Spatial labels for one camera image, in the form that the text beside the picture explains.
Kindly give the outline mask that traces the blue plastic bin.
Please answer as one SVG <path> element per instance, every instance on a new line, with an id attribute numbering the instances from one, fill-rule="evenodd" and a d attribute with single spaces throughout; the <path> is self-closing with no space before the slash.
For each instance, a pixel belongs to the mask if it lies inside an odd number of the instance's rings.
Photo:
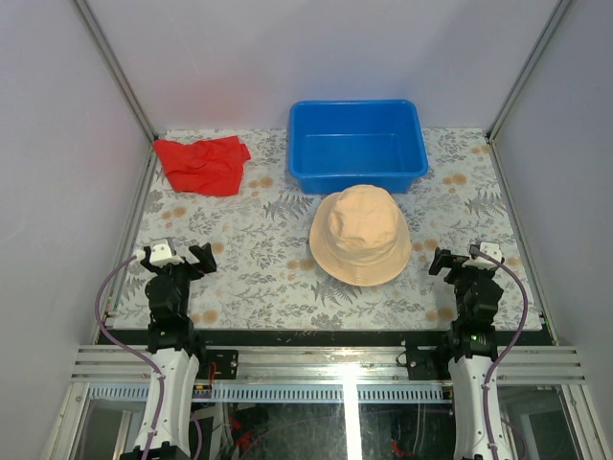
<path id="1" fill-rule="evenodd" d="M 407 100 L 298 102 L 287 169 L 308 195 L 362 184 L 404 194 L 429 169 L 417 108 Z"/>

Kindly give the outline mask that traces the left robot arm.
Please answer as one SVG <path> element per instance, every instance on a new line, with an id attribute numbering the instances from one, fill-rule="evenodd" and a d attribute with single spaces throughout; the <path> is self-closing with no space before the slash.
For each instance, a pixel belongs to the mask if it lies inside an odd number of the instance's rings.
<path id="1" fill-rule="evenodd" d="M 196 378 L 210 365 L 188 315 L 191 282 L 216 272 L 212 247 L 192 245 L 193 263 L 176 254 L 169 239 L 144 248 L 140 264 L 153 277 L 145 285 L 149 324 L 147 352 L 151 369 L 148 397 L 133 448 L 122 459 L 190 459 L 190 422 Z"/>

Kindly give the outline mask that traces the beige bucket hat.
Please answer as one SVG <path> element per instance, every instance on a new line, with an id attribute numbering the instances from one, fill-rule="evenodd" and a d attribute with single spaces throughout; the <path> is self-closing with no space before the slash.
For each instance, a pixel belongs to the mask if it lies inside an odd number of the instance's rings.
<path id="1" fill-rule="evenodd" d="M 372 185 L 323 198 L 308 242 L 313 259 L 328 275 L 361 288 L 394 280 L 412 254 L 408 223 L 397 202 Z"/>

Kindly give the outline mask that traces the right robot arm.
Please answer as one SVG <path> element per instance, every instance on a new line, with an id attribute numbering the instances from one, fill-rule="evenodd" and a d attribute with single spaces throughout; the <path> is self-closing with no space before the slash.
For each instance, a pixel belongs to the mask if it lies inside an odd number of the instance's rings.
<path id="1" fill-rule="evenodd" d="M 498 358 L 493 320 L 504 290 L 494 282 L 504 262 L 500 245 L 480 242 L 467 256 L 437 248 L 428 273 L 446 268 L 444 281 L 453 286 L 457 317 L 443 337 L 437 366 L 453 385 L 455 459 L 511 459 L 497 394 Z"/>

